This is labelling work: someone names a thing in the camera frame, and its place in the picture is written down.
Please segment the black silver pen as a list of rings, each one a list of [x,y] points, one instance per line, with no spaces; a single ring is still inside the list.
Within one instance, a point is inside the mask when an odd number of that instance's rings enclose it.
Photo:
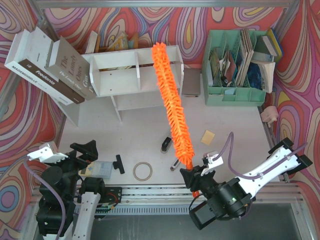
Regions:
[[[175,160],[172,165],[170,166],[170,170],[174,171],[180,165],[180,161],[177,159]]]

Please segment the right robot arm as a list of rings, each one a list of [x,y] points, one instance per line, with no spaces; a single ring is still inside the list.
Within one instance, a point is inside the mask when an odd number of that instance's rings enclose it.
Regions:
[[[214,180],[215,168],[222,165],[222,154],[217,151],[204,154],[202,166],[191,170],[180,169],[186,188],[200,191],[205,200],[190,205],[188,212],[195,226],[201,230],[213,221],[242,219],[248,214],[260,189],[275,177],[294,174],[312,165],[306,155],[299,155],[306,145],[292,149],[293,142],[285,138],[268,151],[265,162],[245,174],[237,173],[229,181]]]

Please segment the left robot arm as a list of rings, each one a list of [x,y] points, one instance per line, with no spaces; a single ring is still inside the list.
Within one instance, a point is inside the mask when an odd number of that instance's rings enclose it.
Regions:
[[[60,153],[54,143],[46,143],[39,151],[39,160],[48,165],[40,176],[36,216],[45,240],[90,239],[96,208],[106,193],[104,180],[96,177],[87,177],[77,189],[79,171],[98,159],[96,141],[72,143],[70,148]]]

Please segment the orange microfiber duster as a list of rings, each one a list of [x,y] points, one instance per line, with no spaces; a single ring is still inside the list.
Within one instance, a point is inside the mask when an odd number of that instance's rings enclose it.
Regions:
[[[157,85],[166,108],[171,137],[176,158],[185,165],[187,170],[193,169],[192,159],[195,155],[189,129],[186,123],[184,108],[176,81],[170,67],[166,44],[163,42],[151,48],[153,67],[157,76]]]

